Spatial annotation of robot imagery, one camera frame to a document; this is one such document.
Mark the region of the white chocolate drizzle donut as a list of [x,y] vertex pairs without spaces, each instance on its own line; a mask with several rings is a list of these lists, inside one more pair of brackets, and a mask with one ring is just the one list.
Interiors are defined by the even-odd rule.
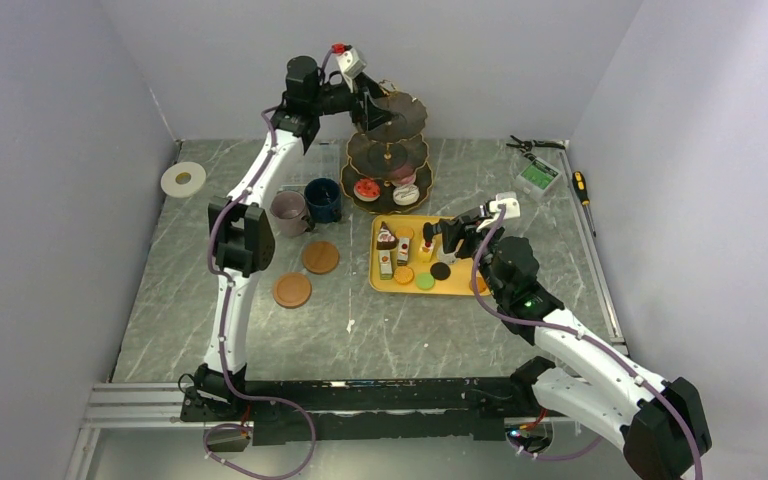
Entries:
[[420,198],[420,189],[415,184],[397,186],[392,193],[392,200],[397,206],[409,206],[417,203]]

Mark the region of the three-tier black dessert stand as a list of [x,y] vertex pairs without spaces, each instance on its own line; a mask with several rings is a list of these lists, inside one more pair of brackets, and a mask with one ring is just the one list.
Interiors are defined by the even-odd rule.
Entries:
[[[376,103],[395,113],[395,118],[369,132],[358,131],[346,146],[346,162],[340,171],[343,194],[358,208],[372,214],[405,214],[417,209],[427,200],[433,186],[430,166],[430,146],[424,137],[428,111],[416,96],[398,90],[394,84],[383,82],[389,92],[386,99]],[[416,170],[420,189],[419,201],[409,206],[397,206],[392,200],[395,186],[390,181],[401,172]],[[358,200],[353,185],[362,178],[375,180],[381,196],[374,202]]]

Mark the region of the pink frosted donut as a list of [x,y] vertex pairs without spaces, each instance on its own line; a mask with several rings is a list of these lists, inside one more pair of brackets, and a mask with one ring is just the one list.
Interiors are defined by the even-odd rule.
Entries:
[[404,185],[414,184],[416,182],[416,170],[404,171],[399,176],[390,181],[390,184],[399,187]]

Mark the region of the red sprinkled donut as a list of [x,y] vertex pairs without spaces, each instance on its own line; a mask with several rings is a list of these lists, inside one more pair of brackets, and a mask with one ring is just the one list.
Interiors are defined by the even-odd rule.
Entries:
[[381,187],[370,178],[362,178],[353,185],[354,196],[363,202],[374,202],[381,196]]

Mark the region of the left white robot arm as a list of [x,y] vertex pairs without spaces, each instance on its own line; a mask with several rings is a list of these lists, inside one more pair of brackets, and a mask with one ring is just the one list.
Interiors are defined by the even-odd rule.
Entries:
[[280,102],[261,113],[267,127],[262,149],[239,183],[208,204],[207,266],[218,280],[217,305],[212,338],[193,381],[195,391],[224,420],[239,417],[247,406],[249,316],[260,276],[276,250],[267,210],[288,168],[303,159],[323,116],[347,113],[363,131],[394,117],[378,105],[387,92],[365,74],[366,62],[357,49],[335,44],[326,57],[337,63],[336,84],[326,61],[309,56],[288,61]]

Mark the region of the black sandwich cookie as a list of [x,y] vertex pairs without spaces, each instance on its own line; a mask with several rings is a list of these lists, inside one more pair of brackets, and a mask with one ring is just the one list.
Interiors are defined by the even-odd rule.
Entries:
[[429,274],[436,281],[444,281],[451,275],[451,268],[448,264],[443,262],[436,262],[429,268]]

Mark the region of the red white cake slice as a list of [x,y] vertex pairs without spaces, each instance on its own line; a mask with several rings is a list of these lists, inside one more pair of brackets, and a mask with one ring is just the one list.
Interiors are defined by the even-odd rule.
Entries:
[[410,237],[401,237],[399,239],[397,253],[396,253],[396,265],[407,266],[410,261]]

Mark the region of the yellow serving tray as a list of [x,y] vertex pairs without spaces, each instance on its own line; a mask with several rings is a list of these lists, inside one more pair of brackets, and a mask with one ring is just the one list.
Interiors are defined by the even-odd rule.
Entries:
[[[477,278],[477,287],[472,287],[472,260],[457,259],[451,264],[442,260],[438,255],[442,246],[440,236],[434,238],[432,249],[427,248],[422,228],[427,223],[436,223],[441,219],[440,216],[421,215],[379,215],[374,218],[368,273],[369,284],[374,290],[450,296],[489,294],[482,277]],[[379,231],[383,225],[394,234],[410,231],[413,236],[400,239],[386,253],[378,248]]]

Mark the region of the orange round cookie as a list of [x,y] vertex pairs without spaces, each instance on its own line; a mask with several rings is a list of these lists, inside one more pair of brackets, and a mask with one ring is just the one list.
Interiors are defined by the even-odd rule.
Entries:
[[399,285],[409,285],[414,278],[415,273],[409,266],[398,266],[393,272],[393,280]]

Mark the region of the clear plastic box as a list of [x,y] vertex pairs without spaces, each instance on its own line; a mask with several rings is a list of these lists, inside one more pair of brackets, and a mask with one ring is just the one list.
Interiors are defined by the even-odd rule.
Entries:
[[341,169],[341,143],[337,141],[313,144],[302,159],[287,162],[287,170],[279,190],[303,193],[313,180],[337,180]]

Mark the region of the wooden coaster far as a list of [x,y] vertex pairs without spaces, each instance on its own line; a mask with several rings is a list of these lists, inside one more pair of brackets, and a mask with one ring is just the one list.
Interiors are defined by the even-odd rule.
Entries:
[[333,271],[339,264],[340,253],[336,246],[327,241],[315,241],[302,252],[302,264],[310,273],[323,275]]

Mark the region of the wooden coaster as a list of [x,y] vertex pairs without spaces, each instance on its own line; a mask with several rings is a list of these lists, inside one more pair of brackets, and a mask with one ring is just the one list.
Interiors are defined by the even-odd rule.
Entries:
[[310,273],[323,275],[333,271],[339,264],[340,253],[336,246],[327,241],[315,241],[302,252],[302,264]]
[[310,280],[302,273],[292,272],[281,275],[274,283],[272,295],[274,301],[286,309],[303,306],[313,291]]

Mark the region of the black pliers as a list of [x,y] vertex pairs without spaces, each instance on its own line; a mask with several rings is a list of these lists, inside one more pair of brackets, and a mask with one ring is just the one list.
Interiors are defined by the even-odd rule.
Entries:
[[512,148],[523,155],[532,153],[535,149],[555,149],[566,150],[567,145],[561,141],[554,140],[539,140],[539,139],[520,139],[514,135],[509,136],[510,141],[505,143],[505,146]]

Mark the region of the yellow black screwdriver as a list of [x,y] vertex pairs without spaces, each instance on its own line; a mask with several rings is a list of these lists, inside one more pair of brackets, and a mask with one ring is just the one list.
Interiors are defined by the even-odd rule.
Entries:
[[573,182],[575,195],[579,201],[579,204],[582,207],[588,229],[592,237],[596,238],[597,232],[595,229],[595,224],[593,222],[593,218],[590,210],[590,196],[588,193],[587,180],[581,171],[574,171],[572,182]]

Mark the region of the wooden coaster near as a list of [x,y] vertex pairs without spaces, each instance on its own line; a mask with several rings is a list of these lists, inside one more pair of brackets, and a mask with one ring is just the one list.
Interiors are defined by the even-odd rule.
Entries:
[[302,273],[292,272],[281,275],[274,283],[272,295],[274,301],[286,309],[303,306],[313,291],[310,280]]

